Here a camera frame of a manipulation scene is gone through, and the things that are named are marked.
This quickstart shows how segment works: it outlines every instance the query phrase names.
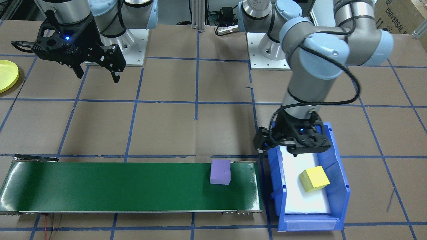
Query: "cardboard box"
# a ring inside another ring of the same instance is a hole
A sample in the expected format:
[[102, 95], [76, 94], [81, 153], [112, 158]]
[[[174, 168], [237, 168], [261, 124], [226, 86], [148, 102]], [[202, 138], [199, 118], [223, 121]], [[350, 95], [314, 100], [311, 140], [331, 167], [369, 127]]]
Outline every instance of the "cardboard box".
[[[377, 0], [375, 18], [378, 29], [411, 34], [427, 18], [427, 0]], [[427, 51], [427, 33], [419, 40]]]

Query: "yellow foam cube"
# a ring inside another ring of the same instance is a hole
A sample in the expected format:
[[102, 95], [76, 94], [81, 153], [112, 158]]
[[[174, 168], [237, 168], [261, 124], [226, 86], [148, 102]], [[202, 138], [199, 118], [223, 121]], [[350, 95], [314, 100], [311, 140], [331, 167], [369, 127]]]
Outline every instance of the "yellow foam cube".
[[322, 189], [330, 184], [325, 171], [321, 166], [304, 170], [300, 175], [302, 186], [306, 192]]

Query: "yellow plate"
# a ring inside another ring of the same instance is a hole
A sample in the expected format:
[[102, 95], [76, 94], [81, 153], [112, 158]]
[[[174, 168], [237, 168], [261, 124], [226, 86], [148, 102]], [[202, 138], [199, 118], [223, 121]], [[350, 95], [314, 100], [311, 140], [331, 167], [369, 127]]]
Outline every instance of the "yellow plate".
[[18, 66], [11, 61], [0, 60], [0, 93], [11, 88], [18, 78]]

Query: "white foam insert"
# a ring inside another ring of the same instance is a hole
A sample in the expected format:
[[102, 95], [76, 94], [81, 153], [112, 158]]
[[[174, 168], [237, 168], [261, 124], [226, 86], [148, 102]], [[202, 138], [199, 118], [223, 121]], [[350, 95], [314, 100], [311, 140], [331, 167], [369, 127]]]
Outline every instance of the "white foam insert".
[[299, 174], [307, 168], [319, 165], [317, 155], [313, 153], [298, 154], [295, 158], [281, 146], [283, 171], [287, 189], [286, 214], [330, 214], [328, 197], [324, 188], [306, 193]]

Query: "blue tape line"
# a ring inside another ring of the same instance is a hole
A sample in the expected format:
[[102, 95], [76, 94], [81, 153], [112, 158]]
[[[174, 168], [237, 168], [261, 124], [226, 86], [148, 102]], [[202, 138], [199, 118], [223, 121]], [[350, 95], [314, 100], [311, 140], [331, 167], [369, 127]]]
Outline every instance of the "blue tape line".
[[427, 67], [408, 67], [408, 66], [393, 66], [393, 67], [397, 67], [397, 68], [427, 68]]
[[195, 214], [191, 213], [191, 226], [190, 226], [190, 240], [194, 240], [194, 222], [195, 222]]
[[[14, 98], [0, 98], [1, 100], [10, 101], [14, 100]], [[53, 101], [53, 102], [74, 102], [75, 99], [53, 99], [53, 98], [17, 98], [17, 101]], [[135, 102], [134, 100], [107, 100], [107, 99], [79, 99], [79, 102]], [[138, 100], [138, 103], [187, 103], [187, 104], [195, 104], [196, 101], [162, 101], [162, 100]], [[198, 104], [240, 104], [240, 105], [250, 105], [252, 102], [208, 102], [203, 101], [197, 102]], [[281, 105], [280, 102], [255, 102], [255, 105]], [[361, 107], [360, 104], [341, 104], [341, 105], [333, 105], [334, 106], [345, 106], [345, 107]], [[365, 107], [373, 107], [373, 108], [427, 108], [427, 106], [423, 105], [365, 105]]]
[[34, 239], [34, 234], [35, 234], [35, 231], [37, 229], [38, 222], [40, 221], [40, 216], [41, 216], [40, 214], [37, 214], [37, 217], [36, 217], [35, 222], [34, 222], [34, 226], [33, 226], [32, 230], [31, 230], [31, 235], [29, 237], [29, 240], [33, 240]]
[[427, 158], [427, 156], [384, 156], [384, 158]]
[[[251, 64], [248, 61], [248, 74], [249, 74], [249, 83], [252, 83], [252, 75], [251, 75]], [[258, 120], [257, 120], [257, 110], [255, 107], [255, 96], [254, 96], [254, 89], [251, 88], [251, 98], [252, 98], [252, 110], [254, 113], [254, 124], [255, 124], [255, 133], [258, 131]], [[267, 186], [266, 186], [266, 176], [265, 176], [265, 169], [264, 169], [264, 162], [263, 162], [263, 158], [260, 156], [257, 156], [260, 160], [260, 167], [261, 167], [261, 179], [262, 179], [262, 184], [261, 184], [261, 191], [262, 191], [262, 196], [263, 196], [263, 200], [264, 200], [264, 205], [265, 205], [265, 213], [266, 213], [266, 217], [267, 217], [267, 229], [268, 229], [268, 235], [269, 235], [269, 240], [273, 240], [273, 232], [271, 230], [271, 220], [270, 220], [270, 210], [269, 210], [269, 193], [267, 192]]]
[[196, 230], [201, 229], [248, 229], [248, 228], [268, 228], [268, 225], [222, 225], [222, 226], [200, 226], [195, 227]]
[[211, 158], [258, 158], [258, 155], [212, 155]]
[[124, 159], [123, 162], [127, 162], [128, 161], [129, 147], [131, 146], [133, 125], [135, 123], [135, 115], [136, 115], [136, 109], [138, 107], [138, 98], [139, 98], [139, 92], [141, 91], [141, 85], [142, 85], [142, 77], [143, 77], [143, 75], [144, 75], [144, 68], [141, 68], [141, 74], [139, 75], [138, 90], [136, 92], [136, 97], [135, 97], [135, 101], [134, 101], [134, 110], [132, 112], [131, 125], [129, 127], [128, 143], [126, 144], [125, 159]]
[[341, 158], [381, 158], [381, 156], [340, 155]]
[[32, 231], [33, 228], [0, 228], [1, 231]]
[[232, 59], [199, 59], [200, 61], [224, 61], [224, 62], [244, 62], [249, 63], [249, 60], [244, 59], [238, 59], [238, 60], [232, 60]]
[[401, 86], [401, 88], [402, 88], [403, 92], [405, 93], [406, 98], [407, 98], [407, 99], [408, 99], [408, 101], [409, 101], [409, 104], [411, 105], [412, 109], [414, 110], [415, 115], [417, 115], [418, 121], [420, 121], [420, 124], [421, 124], [421, 126], [423, 127], [424, 132], [425, 132], [425, 133], [427, 133], [427, 129], [426, 129], [426, 127], [425, 127], [425, 125], [424, 125], [423, 121], [421, 120], [420, 115], [418, 115], [417, 110], [414, 108], [414, 105], [412, 104], [412, 101], [411, 101], [411, 99], [409, 98], [408, 93], [406, 92], [405, 88], [403, 87], [402, 81], [400, 80], [400, 78], [399, 78], [399, 76], [398, 76], [398, 74], [397, 74], [397, 72], [396, 72], [395, 68], [393, 67], [393, 65], [392, 65], [392, 63], [390, 62], [390, 60], [389, 60], [389, 59], [387, 59], [387, 61], [389, 61], [389, 64], [390, 64], [390, 66], [392, 67], [392, 70], [393, 70], [393, 72], [395, 73], [395, 76], [396, 76], [396, 78], [397, 78], [397, 80], [398, 80], [398, 82], [399, 82], [399, 84], [400, 84], [400, 86]]
[[138, 100], [138, 103], [190, 103], [194, 104], [194, 101], [160, 101], [160, 100]]
[[75, 99], [56, 99], [56, 98], [17, 98], [17, 101], [44, 101], [44, 102], [74, 102]]
[[344, 229], [341, 230], [341, 235], [342, 235], [342, 240], [347, 240], [347, 238], [345, 237]]
[[411, 225], [427, 225], [427, 222], [411, 222]]
[[200, 56], [200, 33], [197, 31], [197, 53], [196, 53], [196, 97], [195, 97], [195, 107], [194, 107], [194, 120], [196, 121], [199, 117], [199, 56]]
[[341, 158], [416, 158], [416, 159], [425, 159], [427, 158], [427, 156], [401, 156], [401, 155], [396, 155], [396, 156], [389, 156], [389, 155], [383, 155], [383, 156], [372, 156], [372, 155], [341, 155]]
[[117, 216], [118, 216], [118, 214], [114, 214], [113, 227], [111, 228], [110, 240], [114, 239], [114, 232], [115, 232], [115, 228], [116, 228], [116, 224], [117, 224]]
[[32, 61], [32, 64], [31, 64], [31, 66], [30, 66], [30, 68], [29, 68], [29, 70], [28, 70], [28, 72], [27, 72], [27, 74], [25, 76], [25, 79], [22, 82], [22, 85], [21, 85], [18, 93], [16, 94], [16, 97], [14, 98], [14, 101], [10, 105], [9, 110], [7, 111], [6, 116], [4, 117], [3, 122], [0, 125], [0, 132], [3, 130], [3, 127], [6, 124], [6, 121], [9, 118], [10, 113], [12, 112], [13, 106], [15, 105], [16, 99], [18, 98], [19, 94], [21, 93], [22, 88], [24, 87], [24, 84], [26, 83], [28, 77], [30, 76], [32, 68], [34, 67], [36, 61], [37, 61], [37, 57], [35, 57], [34, 60]]
[[[252, 83], [252, 75], [251, 75], [251, 64], [248, 63], [248, 75], [249, 75], [249, 83]], [[254, 89], [251, 87], [251, 99], [252, 99], [252, 110], [254, 112], [254, 123], [255, 123], [255, 132], [258, 131], [258, 118], [257, 118], [257, 108], [255, 106], [255, 94]]]
[[134, 100], [79, 99], [79, 102], [135, 102]]
[[176, 57], [147, 57], [148, 59], [168, 59], [168, 60], [200, 60], [200, 61], [239, 61], [239, 62], [249, 62], [247, 59], [237, 59], [237, 60], [230, 60], [230, 59], [201, 59], [199, 58], [199, 55], [197, 55], [196, 58], [176, 58]]
[[[427, 222], [410, 222], [411, 225], [427, 225]], [[358, 227], [358, 226], [398, 226], [398, 225], [408, 225], [407, 222], [351, 222], [345, 223], [345, 227]], [[271, 228], [277, 228], [278, 225], [272, 224]], [[201, 229], [249, 229], [249, 228], [258, 228], [265, 229], [268, 228], [268, 225], [209, 225], [209, 226], [199, 226], [194, 227], [195, 230]], [[113, 227], [89, 227], [89, 228], [73, 228], [73, 227], [61, 227], [55, 228], [55, 231], [111, 231]], [[115, 231], [135, 231], [135, 230], [191, 230], [191, 226], [134, 226], [134, 227], [115, 227]], [[37, 228], [0, 228], [0, 232], [6, 231], [44, 231], [44, 227]]]
[[267, 192], [266, 174], [265, 174], [265, 169], [264, 169], [264, 161], [263, 161], [262, 157], [259, 157], [259, 160], [260, 160], [261, 179], [262, 179], [261, 191], [262, 191], [262, 195], [263, 195], [264, 206], [265, 206], [265, 209], [266, 209], [265, 213], [266, 213], [266, 217], [267, 217], [268, 235], [269, 235], [269, 240], [273, 240], [273, 232], [272, 232], [272, 226], [271, 226], [271, 220], [270, 220], [270, 208], [269, 208], [270, 196], [269, 196], [269, 193]]
[[197, 102], [198, 104], [238, 104], [238, 105], [251, 105], [251, 102]]
[[116, 227], [116, 231], [135, 231], [135, 230], [190, 230], [190, 226], [157, 226], [157, 227]]
[[373, 128], [372, 123], [371, 123], [371, 120], [369, 119], [369, 116], [368, 116], [368, 112], [366, 111], [366, 107], [363, 104], [363, 101], [362, 101], [361, 97], [359, 97], [359, 101], [360, 101], [360, 104], [362, 105], [362, 109], [363, 109], [363, 112], [365, 114], [366, 120], [368, 121], [369, 128], [371, 129], [372, 135], [374, 136], [375, 143], [376, 143], [376, 145], [378, 147], [378, 150], [380, 151], [381, 158], [383, 160], [384, 166], [386, 167], [386, 170], [387, 170], [387, 173], [389, 175], [390, 181], [392, 182], [392, 186], [395, 188], [395, 193], [396, 193], [397, 199], [399, 200], [399, 203], [400, 203], [400, 205], [402, 207], [403, 214], [405, 215], [405, 219], [406, 219], [406, 221], [407, 221], [407, 223], [409, 225], [409, 228], [411, 230], [412, 236], [414, 237], [414, 240], [417, 240], [417, 237], [415, 236], [414, 229], [412, 228], [412, 226], [411, 226], [411, 224], [409, 222], [409, 217], [408, 217], [408, 214], [407, 214], [407, 212], [405, 210], [405, 207], [403, 205], [402, 199], [400, 198], [399, 191], [398, 191], [398, 189], [396, 187], [395, 181], [393, 180], [393, 177], [392, 177], [392, 174], [390, 172], [389, 166], [387, 165], [386, 158], [384, 157], [383, 151], [382, 151], [381, 146], [380, 146], [380, 142], [378, 141], [377, 135], [375, 134], [374, 128]]
[[64, 145], [65, 138], [66, 138], [67, 133], [68, 133], [68, 129], [70, 128], [71, 119], [73, 118], [74, 112], [76, 110], [77, 103], [79, 101], [80, 93], [82, 92], [83, 85], [85, 84], [86, 76], [88, 75], [89, 67], [90, 67], [89, 65], [86, 67], [85, 74], [83, 75], [83, 79], [82, 79], [82, 82], [81, 82], [80, 87], [79, 87], [79, 91], [77, 92], [76, 99], [74, 100], [73, 109], [71, 110], [70, 117], [68, 118], [67, 126], [65, 127], [65, 130], [64, 130], [64, 134], [62, 135], [61, 143], [59, 144], [59, 148], [58, 148], [58, 152], [57, 152], [58, 155], [61, 154], [62, 147]]
[[356, 222], [344, 223], [345, 227], [362, 227], [362, 226], [400, 226], [408, 225], [408, 222]]
[[2, 57], [31, 57], [35, 58], [36, 55], [28, 55], [28, 54], [0, 54]]
[[147, 57], [148, 59], [169, 59], [169, 60], [197, 60], [195, 58], [173, 58], [173, 57]]

